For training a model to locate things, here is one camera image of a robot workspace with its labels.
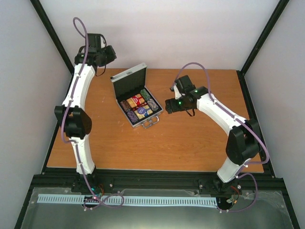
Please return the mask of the purple poker chip stack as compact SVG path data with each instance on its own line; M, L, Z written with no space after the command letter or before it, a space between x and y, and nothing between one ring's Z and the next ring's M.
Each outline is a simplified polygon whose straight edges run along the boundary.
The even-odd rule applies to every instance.
M137 117L137 115L134 113L134 111L132 111L132 110L130 110L130 111L128 111L127 112L127 116L128 116L128 118L130 119L130 121L131 121L131 123L132 124L135 124L135 123L137 123L138 122L138 117Z

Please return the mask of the green poker chip stack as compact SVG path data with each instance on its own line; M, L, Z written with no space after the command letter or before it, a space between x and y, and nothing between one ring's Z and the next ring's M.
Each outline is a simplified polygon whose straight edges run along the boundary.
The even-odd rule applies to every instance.
M140 94L143 97L143 99L146 101L148 101L151 98L150 94L148 93L148 91L146 89L140 90Z

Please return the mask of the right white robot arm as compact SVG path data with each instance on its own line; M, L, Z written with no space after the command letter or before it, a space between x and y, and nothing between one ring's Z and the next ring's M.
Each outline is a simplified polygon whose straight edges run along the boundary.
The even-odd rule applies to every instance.
M209 116L227 134L226 160L217 171L210 185L212 190L223 193L239 173L255 162L252 160L261 149L266 149L261 140L259 124L254 119L245 119L223 105L207 88L170 88L175 97L165 101L167 113L185 111L189 116L198 110Z

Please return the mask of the red playing card deck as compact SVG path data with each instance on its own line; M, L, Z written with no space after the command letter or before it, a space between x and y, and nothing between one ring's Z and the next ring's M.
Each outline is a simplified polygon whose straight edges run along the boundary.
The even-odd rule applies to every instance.
M139 106L145 102L141 94L136 94L129 99L126 100L131 108L134 108L136 106Z

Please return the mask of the blue small blind button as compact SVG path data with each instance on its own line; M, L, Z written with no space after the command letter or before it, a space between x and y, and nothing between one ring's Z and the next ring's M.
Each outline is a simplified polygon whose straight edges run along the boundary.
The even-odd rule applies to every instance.
M146 109L144 107L139 107L137 109L138 114L144 115L146 113Z

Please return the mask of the blue playing card deck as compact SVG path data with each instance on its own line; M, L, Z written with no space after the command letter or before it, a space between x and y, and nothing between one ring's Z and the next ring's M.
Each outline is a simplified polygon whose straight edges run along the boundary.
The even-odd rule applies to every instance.
M134 111L134 113L137 115L139 120L144 119L145 117L148 117L150 114L153 113L153 110L148 106L143 106L146 109L146 113L145 114L138 114L137 109Z

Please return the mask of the brown poker chip stack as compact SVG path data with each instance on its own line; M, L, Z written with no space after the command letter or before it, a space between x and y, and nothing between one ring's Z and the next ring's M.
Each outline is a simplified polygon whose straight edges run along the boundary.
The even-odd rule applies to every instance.
M130 105L128 104L128 102L126 100L123 100L120 102L120 105L122 106L123 110L127 113L131 110Z

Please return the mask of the aluminium poker case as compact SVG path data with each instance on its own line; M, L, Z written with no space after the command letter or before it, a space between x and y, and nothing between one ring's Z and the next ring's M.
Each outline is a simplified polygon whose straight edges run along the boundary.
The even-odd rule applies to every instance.
M111 77L115 98L133 128L149 128L159 122L160 103L146 87L147 65L141 63Z

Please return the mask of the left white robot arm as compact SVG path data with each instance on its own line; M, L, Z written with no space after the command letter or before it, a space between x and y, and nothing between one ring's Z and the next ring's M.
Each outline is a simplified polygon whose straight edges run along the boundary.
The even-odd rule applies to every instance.
M111 45L103 48L89 46L89 52L84 46L75 56L74 75L68 93L62 105L54 108L54 113L61 127L63 142L72 145L76 171L79 174L92 174L95 164L92 160L89 135L92 120L85 112L85 100L89 86L96 75L98 67L105 67L116 59L116 53Z

